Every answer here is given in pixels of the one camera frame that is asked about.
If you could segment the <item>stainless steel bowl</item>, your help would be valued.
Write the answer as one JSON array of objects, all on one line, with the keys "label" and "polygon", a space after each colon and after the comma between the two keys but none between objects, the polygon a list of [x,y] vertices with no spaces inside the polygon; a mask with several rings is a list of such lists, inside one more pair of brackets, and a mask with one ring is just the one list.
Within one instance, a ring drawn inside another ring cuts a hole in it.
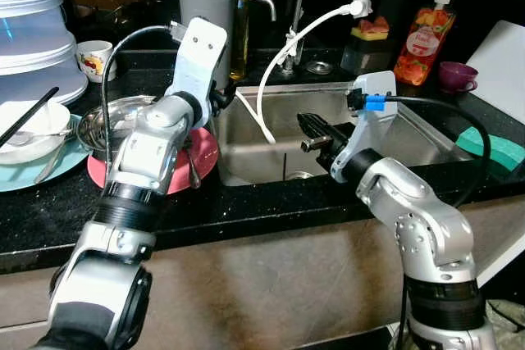
[{"label": "stainless steel bowl", "polygon": [[[157,96],[136,95],[119,98],[107,104],[110,125],[110,152],[115,157],[120,150],[121,141],[132,133],[136,114],[142,107],[150,106],[158,100]],[[103,118],[101,107],[89,111],[76,126],[76,137],[91,151],[91,156],[102,160],[105,157],[103,141]]]}]

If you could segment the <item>round silver counter fitting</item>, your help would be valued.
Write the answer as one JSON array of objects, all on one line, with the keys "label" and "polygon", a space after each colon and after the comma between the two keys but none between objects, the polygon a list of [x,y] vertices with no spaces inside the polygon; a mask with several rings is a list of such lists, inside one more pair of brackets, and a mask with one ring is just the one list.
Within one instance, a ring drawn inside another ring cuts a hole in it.
[{"label": "round silver counter fitting", "polygon": [[333,66],[325,61],[308,61],[304,69],[314,75],[330,75],[333,72]]}]

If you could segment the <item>glass bottle with green cap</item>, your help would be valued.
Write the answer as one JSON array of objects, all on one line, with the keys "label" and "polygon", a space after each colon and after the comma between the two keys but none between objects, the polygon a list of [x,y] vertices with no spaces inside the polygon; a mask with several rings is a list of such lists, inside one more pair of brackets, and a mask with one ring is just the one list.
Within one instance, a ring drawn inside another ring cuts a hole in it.
[{"label": "glass bottle with green cap", "polygon": [[234,0],[233,21],[230,78],[236,81],[242,80],[246,76],[250,21],[248,5],[245,0]]}]

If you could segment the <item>stainless steel sink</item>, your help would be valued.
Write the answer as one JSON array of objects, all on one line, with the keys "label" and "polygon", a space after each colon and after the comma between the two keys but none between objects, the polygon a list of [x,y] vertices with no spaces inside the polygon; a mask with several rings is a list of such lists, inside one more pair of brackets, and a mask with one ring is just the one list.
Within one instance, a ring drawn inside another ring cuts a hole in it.
[{"label": "stainless steel sink", "polygon": [[[300,144],[305,136],[296,115],[301,111],[316,113],[329,124],[338,126],[345,135],[351,134],[357,119],[345,103],[350,85],[268,85],[263,92],[262,109],[275,137],[274,143],[267,142],[247,106],[234,100],[213,125],[220,147],[222,183],[241,186],[325,175],[326,170],[316,162],[317,152],[301,151]],[[377,151],[406,166],[472,158],[406,104],[399,107]]]}]

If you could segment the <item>red plate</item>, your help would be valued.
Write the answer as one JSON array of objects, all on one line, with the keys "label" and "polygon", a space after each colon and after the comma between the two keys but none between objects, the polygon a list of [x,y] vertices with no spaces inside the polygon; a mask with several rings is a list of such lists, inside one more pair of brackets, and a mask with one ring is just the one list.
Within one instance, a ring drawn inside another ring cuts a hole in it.
[{"label": "red plate", "polygon": [[[220,152],[218,152],[217,140],[207,129],[191,130],[190,139],[192,145],[190,147],[190,156],[194,159],[194,168],[198,173],[199,178],[203,180],[214,169],[217,160],[220,159]],[[89,170],[89,177],[98,188],[102,188],[106,177],[105,164],[99,159],[89,157],[87,159],[87,170]],[[181,190],[190,188],[190,169],[186,152],[180,151],[177,154],[176,169],[173,170],[173,175],[169,184],[168,195],[172,193],[179,193]]]}]

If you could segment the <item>dark glass container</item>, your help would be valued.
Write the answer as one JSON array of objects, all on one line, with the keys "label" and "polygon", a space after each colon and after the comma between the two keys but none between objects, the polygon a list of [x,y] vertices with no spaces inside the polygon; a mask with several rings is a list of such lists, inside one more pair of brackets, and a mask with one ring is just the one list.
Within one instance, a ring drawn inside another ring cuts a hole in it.
[{"label": "dark glass container", "polygon": [[363,75],[390,69],[396,43],[393,40],[364,40],[351,36],[346,43],[340,68],[351,75]]}]

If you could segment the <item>silver spoon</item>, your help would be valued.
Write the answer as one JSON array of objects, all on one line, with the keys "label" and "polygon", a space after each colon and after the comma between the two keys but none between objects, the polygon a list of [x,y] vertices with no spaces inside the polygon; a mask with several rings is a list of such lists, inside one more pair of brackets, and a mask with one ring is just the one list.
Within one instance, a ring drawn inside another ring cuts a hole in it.
[{"label": "silver spoon", "polygon": [[4,147],[7,147],[7,145],[11,145],[11,147],[23,147],[23,145],[27,145],[30,143],[34,143],[34,141],[49,138],[49,137],[57,137],[57,136],[65,136],[68,133],[70,133],[71,130],[60,130],[60,132],[56,133],[46,133],[46,134],[36,134],[36,133],[30,133],[26,132],[26,130],[18,130],[18,132],[14,133],[14,136],[11,136],[8,138],[7,141],[3,144]]},{"label": "silver spoon", "polygon": [[192,189],[199,189],[200,188],[200,177],[198,169],[196,169],[196,165],[194,163],[194,154],[192,154],[191,148],[192,145],[192,139],[191,137],[188,137],[184,143],[183,147],[181,147],[181,151],[186,155],[186,161],[187,166],[189,169],[188,179],[189,179],[189,185]]}]

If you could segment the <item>grey cylinder with red button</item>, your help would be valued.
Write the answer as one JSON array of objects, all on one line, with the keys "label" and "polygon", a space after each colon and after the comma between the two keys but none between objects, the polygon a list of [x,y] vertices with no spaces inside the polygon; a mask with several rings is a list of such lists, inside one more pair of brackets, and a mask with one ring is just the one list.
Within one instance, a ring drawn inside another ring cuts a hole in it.
[{"label": "grey cylinder with red button", "polygon": [[226,47],[222,58],[213,72],[213,79],[218,91],[224,93],[230,83],[230,61],[233,51],[233,0],[179,0],[180,23],[188,25],[196,16],[219,25],[226,31]]}]

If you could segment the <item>red yellow sponge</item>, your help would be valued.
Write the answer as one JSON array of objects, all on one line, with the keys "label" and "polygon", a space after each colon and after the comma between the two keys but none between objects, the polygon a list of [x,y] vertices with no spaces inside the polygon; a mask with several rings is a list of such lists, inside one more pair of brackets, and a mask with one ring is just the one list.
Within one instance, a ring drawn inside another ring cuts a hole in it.
[{"label": "red yellow sponge", "polygon": [[360,19],[352,28],[353,38],[361,40],[386,40],[389,38],[390,25],[384,16],[376,16],[375,19]]}]

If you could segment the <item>tall chrome faucet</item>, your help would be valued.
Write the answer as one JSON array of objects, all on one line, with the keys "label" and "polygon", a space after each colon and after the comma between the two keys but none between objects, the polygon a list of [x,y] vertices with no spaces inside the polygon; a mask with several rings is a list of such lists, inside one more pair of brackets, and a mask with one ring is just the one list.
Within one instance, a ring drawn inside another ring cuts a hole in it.
[{"label": "tall chrome faucet", "polygon": [[[300,21],[304,15],[304,0],[294,0],[291,25],[285,33],[285,46],[274,58],[275,66],[279,66],[279,71],[284,75],[293,75],[294,69],[301,61],[301,40],[305,36],[307,28],[300,27]],[[349,14],[354,19],[363,19],[372,13],[371,0],[349,0],[349,4],[337,8],[339,14]]]}]

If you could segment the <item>orange soap pump bottle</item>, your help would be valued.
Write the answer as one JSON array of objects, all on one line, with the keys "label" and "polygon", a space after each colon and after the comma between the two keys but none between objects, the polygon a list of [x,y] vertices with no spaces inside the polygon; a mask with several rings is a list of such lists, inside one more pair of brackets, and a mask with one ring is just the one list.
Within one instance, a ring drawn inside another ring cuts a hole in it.
[{"label": "orange soap pump bottle", "polygon": [[434,68],[436,54],[449,35],[456,12],[451,0],[434,0],[434,5],[421,8],[413,18],[404,47],[393,72],[398,83],[421,85]]}]

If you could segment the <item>white printed mug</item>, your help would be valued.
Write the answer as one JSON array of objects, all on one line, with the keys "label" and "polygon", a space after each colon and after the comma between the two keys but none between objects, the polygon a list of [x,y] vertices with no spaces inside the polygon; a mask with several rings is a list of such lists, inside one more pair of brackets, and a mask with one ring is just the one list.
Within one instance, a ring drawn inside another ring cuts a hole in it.
[{"label": "white printed mug", "polygon": [[76,45],[76,61],[90,83],[102,83],[103,69],[112,52],[113,45],[106,40],[84,40]]}]

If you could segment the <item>purple cup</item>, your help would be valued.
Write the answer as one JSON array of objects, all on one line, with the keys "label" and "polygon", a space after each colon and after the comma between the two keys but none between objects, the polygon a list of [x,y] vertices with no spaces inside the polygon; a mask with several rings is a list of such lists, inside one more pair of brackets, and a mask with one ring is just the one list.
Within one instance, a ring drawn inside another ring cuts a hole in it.
[{"label": "purple cup", "polygon": [[477,88],[477,70],[456,61],[442,61],[439,64],[439,83],[443,92],[466,93]]}]

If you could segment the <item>grey counter cabinet front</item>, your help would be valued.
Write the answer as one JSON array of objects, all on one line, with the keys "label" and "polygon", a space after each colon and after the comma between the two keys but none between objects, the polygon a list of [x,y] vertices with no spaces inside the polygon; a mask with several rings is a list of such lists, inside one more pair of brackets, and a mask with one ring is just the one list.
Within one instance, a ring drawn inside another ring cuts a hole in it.
[{"label": "grey counter cabinet front", "polygon": [[399,319],[394,235],[375,219],[155,253],[135,350],[285,350]]}]

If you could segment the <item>green sponge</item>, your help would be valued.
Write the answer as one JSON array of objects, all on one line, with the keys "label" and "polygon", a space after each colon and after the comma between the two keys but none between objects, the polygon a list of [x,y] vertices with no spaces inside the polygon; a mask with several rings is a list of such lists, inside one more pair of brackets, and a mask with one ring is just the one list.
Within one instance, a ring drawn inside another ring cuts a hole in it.
[{"label": "green sponge", "polygon": [[[484,150],[484,138],[475,126],[463,130],[456,139],[456,144],[469,154],[482,156]],[[503,169],[513,171],[517,169],[525,159],[525,148],[513,141],[495,135],[489,135],[489,158],[502,166]]]}]

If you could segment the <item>white cutting board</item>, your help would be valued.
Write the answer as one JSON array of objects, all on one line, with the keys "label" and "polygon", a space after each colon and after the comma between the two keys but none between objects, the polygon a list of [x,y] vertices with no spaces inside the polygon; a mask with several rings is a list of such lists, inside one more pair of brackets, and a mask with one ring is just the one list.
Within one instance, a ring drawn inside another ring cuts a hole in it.
[{"label": "white cutting board", "polygon": [[524,51],[525,28],[500,20],[468,59],[477,70],[472,95],[518,122],[525,121]]}]

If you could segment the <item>silver fork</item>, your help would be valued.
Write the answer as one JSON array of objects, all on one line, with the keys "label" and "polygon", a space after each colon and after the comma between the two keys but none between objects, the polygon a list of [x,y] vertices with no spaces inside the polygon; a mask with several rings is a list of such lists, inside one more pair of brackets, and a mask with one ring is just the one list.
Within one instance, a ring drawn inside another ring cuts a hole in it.
[{"label": "silver fork", "polygon": [[56,167],[59,166],[59,163],[62,161],[62,158],[65,154],[66,144],[61,144],[56,148],[56,151],[50,155],[49,162],[45,164],[41,173],[34,178],[34,184],[41,184],[45,180],[48,180],[50,175],[56,170]]}]

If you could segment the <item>black chopstick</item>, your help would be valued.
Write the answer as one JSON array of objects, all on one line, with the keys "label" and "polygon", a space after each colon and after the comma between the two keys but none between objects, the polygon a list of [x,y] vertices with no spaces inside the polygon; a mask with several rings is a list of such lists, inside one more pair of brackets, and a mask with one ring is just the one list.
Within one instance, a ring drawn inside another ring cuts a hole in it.
[{"label": "black chopstick", "polygon": [[15,136],[15,133],[18,133],[19,129],[22,129],[22,126],[25,125],[27,121],[30,121],[30,118],[34,117],[34,114],[37,114],[37,111],[41,110],[41,107],[44,107],[45,104],[49,102],[49,99],[53,98],[53,95],[56,95],[57,91],[60,91],[59,87],[52,87],[34,103],[29,110],[23,113],[15,122],[12,122],[10,128],[4,130],[4,133],[0,135],[0,147],[3,147],[12,136]]}]

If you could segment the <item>white translucent stacked container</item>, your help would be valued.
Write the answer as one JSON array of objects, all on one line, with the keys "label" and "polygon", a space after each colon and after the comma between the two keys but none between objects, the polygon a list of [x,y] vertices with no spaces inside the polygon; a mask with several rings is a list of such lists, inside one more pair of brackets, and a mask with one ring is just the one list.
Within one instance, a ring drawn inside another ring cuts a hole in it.
[{"label": "white translucent stacked container", "polygon": [[0,0],[0,104],[37,102],[57,87],[53,102],[68,104],[89,80],[76,65],[75,36],[63,0]]}]

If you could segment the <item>white ceramic bowl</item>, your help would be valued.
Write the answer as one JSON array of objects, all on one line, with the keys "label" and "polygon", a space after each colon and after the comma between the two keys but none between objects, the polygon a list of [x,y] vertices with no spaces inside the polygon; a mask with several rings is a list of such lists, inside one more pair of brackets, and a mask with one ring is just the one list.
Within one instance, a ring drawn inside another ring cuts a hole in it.
[{"label": "white ceramic bowl", "polygon": [[[0,103],[0,135],[4,133],[23,113],[33,106],[32,102]],[[71,112],[56,100],[49,100],[41,110],[30,118],[22,129],[36,134],[56,133],[68,129]],[[34,141],[23,147],[0,147],[0,164],[20,164],[41,158],[55,150],[62,137],[49,137]]]}]

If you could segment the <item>light blue plate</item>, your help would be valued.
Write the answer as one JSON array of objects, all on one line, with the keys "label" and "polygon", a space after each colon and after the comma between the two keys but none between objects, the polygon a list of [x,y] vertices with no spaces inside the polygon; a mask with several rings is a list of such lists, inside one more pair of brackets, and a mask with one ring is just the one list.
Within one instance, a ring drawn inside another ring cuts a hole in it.
[{"label": "light blue plate", "polygon": [[[81,118],[82,116],[80,115],[69,116],[68,129],[74,129],[78,126]],[[59,166],[56,167],[56,170],[50,175],[48,180],[64,174],[65,171],[74,169],[89,155],[89,149],[79,143],[74,133],[68,133],[60,137],[62,137],[62,141],[57,147],[63,143],[66,144],[65,154]],[[46,152],[41,158],[29,162],[0,164],[0,193],[7,192],[7,190],[26,189],[36,185],[34,184],[34,178],[41,173],[45,164],[49,162],[50,155],[55,151],[56,148],[51,152]]]}]

